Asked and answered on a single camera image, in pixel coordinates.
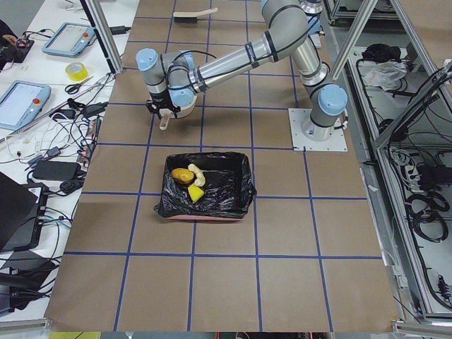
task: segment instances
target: scissors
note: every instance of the scissors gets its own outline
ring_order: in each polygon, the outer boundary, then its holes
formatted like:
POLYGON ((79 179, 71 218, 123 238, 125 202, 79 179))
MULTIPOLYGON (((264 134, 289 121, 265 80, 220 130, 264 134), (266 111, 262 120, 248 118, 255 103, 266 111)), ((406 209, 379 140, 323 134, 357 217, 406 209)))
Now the scissors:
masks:
POLYGON ((84 84, 84 83, 86 83, 86 82, 88 82, 89 80, 91 80, 93 77, 92 76, 90 76, 89 78, 86 78, 84 81, 82 81, 81 83, 74 83, 74 84, 72 84, 72 85, 67 85, 65 88, 64 88, 64 92, 66 92, 66 93, 68 93, 68 94, 76 94, 76 93, 78 93, 78 91, 80 90, 80 87, 84 84))

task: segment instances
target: hand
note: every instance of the hand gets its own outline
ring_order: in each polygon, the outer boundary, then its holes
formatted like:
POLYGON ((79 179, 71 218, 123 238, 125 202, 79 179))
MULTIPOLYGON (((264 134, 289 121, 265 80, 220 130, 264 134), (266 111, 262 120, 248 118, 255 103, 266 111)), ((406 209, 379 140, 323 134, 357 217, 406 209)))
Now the hand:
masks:
POLYGON ((17 37, 15 37, 14 35, 5 34, 5 35, 2 36, 2 38, 4 38, 10 44, 16 45, 17 37))

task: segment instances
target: black bag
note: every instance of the black bag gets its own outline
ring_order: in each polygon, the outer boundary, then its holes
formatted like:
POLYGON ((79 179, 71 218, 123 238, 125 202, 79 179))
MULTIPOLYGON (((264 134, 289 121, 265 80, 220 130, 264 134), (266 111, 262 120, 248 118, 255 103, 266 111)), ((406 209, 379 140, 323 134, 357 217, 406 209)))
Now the black bag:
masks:
POLYGON ((169 155, 163 173, 160 203, 154 210, 164 218, 190 215, 242 219, 256 194, 248 157, 243 153, 169 155), (204 196, 196 203, 191 201, 188 185, 176 183, 171 176, 173 169, 187 168, 191 163, 199 167, 206 178, 206 184, 201 187, 204 196))
POLYGON ((364 60, 375 61, 376 63, 397 61, 400 62, 400 48, 388 46, 387 44, 371 44, 362 52, 364 60))

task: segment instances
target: person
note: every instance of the person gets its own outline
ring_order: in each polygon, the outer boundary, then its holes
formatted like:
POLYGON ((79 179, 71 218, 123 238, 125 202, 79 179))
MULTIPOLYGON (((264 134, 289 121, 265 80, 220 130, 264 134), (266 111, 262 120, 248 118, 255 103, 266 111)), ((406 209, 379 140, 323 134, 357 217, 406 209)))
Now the person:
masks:
POLYGON ((2 20, 0 20, 0 45, 7 47, 10 44, 16 45, 17 35, 10 29, 10 27, 2 20))

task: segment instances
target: white mounting plate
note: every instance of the white mounting plate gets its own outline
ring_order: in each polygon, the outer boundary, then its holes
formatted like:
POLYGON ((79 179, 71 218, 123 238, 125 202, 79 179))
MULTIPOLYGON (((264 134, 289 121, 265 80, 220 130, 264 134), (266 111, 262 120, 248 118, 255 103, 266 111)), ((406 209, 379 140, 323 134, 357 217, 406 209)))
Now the white mounting plate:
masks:
MULTIPOLYGON (((302 121, 305 116, 311 114, 312 109, 289 108, 290 131, 292 132, 292 145, 294 150, 316 150, 323 152, 347 152, 344 131, 335 129, 327 141, 314 141, 307 138, 302 132, 302 121)), ((340 120, 336 120, 334 126, 340 126, 340 120)))

